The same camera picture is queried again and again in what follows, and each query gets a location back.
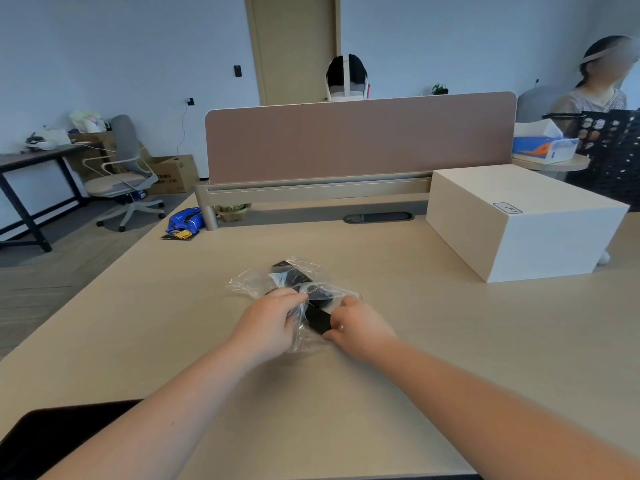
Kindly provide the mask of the person's left hand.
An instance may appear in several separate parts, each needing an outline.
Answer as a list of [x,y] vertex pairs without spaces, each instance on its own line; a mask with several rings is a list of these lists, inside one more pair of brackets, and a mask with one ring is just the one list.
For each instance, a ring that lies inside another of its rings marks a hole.
[[284,354],[285,319],[306,299],[306,294],[290,288],[277,289],[259,298],[240,316],[228,344],[252,367]]

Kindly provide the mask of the clear plastic bag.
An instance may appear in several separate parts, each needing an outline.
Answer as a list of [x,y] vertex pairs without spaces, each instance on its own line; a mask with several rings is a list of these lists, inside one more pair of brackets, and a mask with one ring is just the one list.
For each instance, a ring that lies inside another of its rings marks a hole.
[[318,353],[331,348],[331,341],[325,340],[323,334],[331,329],[332,312],[340,306],[343,298],[361,296],[325,282],[305,283],[299,292],[306,294],[307,299],[291,312],[300,321],[295,347],[289,353]]
[[251,268],[232,278],[228,288],[234,292],[261,298],[277,289],[299,291],[303,284],[324,278],[320,265],[291,257],[270,266]]

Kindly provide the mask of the person's right forearm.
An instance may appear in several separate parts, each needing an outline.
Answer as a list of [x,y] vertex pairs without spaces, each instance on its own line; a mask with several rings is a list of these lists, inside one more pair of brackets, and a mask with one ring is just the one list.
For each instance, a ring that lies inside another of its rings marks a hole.
[[640,480],[640,461],[395,337],[342,346],[391,380],[484,480]]

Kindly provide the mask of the person's left forearm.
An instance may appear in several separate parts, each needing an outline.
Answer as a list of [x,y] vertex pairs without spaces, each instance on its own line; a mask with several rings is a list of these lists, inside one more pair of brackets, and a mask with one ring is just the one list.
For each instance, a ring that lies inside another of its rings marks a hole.
[[236,384],[277,355],[228,340],[103,428],[40,480],[174,480]]

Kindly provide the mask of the blue plastic packet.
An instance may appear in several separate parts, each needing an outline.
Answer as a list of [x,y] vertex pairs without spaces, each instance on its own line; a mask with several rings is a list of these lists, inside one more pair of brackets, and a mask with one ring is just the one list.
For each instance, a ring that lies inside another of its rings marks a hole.
[[202,211],[199,207],[190,207],[174,213],[168,221],[166,233],[188,231],[193,235],[205,228]]

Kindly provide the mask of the beige rectangular box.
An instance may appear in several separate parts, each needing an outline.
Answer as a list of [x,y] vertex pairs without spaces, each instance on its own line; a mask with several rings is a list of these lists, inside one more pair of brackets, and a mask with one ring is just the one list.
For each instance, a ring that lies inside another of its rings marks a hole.
[[592,273],[629,205],[513,164],[435,170],[426,222],[485,282]]

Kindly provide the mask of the round beige side table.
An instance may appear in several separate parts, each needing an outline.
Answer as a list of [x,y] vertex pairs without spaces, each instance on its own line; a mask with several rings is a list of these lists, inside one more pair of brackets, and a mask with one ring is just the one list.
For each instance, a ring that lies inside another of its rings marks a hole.
[[532,171],[542,171],[547,173],[563,173],[563,172],[574,172],[574,171],[582,171],[588,168],[591,160],[588,156],[574,154],[571,160],[561,161],[561,162],[551,162],[551,163],[543,163],[543,162],[533,162],[526,161],[522,159],[517,159],[513,157],[511,159],[512,164],[517,165],[521,168],[525,168]]

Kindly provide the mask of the blue and white tissue box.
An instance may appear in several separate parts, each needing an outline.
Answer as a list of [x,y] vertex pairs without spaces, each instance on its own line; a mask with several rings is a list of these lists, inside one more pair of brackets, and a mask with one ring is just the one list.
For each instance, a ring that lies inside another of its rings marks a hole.
[[551,119],[515,123],[511,156],[542,165],[569,161],[579,146],[577,137],[565,137]]

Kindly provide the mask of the beige wooden door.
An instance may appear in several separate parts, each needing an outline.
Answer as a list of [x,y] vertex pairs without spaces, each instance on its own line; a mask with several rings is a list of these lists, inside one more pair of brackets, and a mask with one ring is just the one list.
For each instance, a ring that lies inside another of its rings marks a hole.
[[260,104],[325,102],[340,0],[244,0]]

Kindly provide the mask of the white plastic bag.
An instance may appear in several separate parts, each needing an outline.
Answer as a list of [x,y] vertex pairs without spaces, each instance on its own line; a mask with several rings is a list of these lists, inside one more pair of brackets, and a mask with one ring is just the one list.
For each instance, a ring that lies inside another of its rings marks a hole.
[[68,117],[71,124],[81,134],[104,133],[109,129],[108,122],[97,112],[75,110],[71,111]]

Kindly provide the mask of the grey chair backrest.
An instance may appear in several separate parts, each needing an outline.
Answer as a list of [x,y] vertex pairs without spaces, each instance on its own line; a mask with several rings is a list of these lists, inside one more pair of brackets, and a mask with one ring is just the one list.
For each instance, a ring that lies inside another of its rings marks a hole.
[[568,89],[554,86],[535,86],[521,94],[517,99],[516,123],[530,123],[542,119],[550,113],[555,101],[568,92]]

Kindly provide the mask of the black framed table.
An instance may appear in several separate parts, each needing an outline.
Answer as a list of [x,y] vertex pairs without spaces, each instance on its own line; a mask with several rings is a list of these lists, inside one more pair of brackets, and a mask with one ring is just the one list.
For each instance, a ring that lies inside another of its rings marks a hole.
[[[0,155],[0,191],[4,193],[13,209],[18,213],[20,222],[18,225],[25,225],[28,233],[33,236],[31,241],[2,241],[0,248],[38,246],[45,253],[52,252],[52,246],[40,229],[40,225],[35,222],[37,217],[48,214],[53,210],[60,209],[68,204],[76,204],[84,207],[90,201],[90,197],[82,195],[81,187],[76,183],[71,174],[69,165],[65,162],[65,157],[88,150],[88,147],[78,144],[68,144],[59,146],[53,150],[39,150],[30,153],[14,153]],[[73,197],[43,209],[37,214],[30,214],[20,197],[7,181],[5,174],[18,169],[29,168],[41,163],[55,161],[61,170]]]

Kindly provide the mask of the white headset device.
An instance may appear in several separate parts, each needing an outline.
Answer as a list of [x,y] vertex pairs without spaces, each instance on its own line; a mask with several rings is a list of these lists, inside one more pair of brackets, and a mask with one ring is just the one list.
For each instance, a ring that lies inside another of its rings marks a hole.
[[56,143],[36,135],[36,132],[31,133],[31,135],[26,138],[25,145],[31,151],[50,151],[58,147]]

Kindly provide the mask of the black perforated chair back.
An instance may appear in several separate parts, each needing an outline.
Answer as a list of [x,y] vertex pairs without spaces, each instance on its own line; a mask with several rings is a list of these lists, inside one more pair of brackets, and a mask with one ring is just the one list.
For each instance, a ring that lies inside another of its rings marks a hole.
[[552,112],[542,117],[552,120],[565,137],[578,138],[577,154],[589,160],[586,169],[567,174],[567,183],[640,212],[640,108]]

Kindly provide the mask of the beige desk frame beam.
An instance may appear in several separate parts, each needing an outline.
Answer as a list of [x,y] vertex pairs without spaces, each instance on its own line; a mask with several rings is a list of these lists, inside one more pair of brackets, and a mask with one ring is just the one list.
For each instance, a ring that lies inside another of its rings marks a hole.
[[231,184],[202,184],[195,197],[208,231],[219,228],[215,206],[243,203],[284,203],[376,198],[405,194],[427,194],[432,172],[364,175],[356,177],[303,178]]

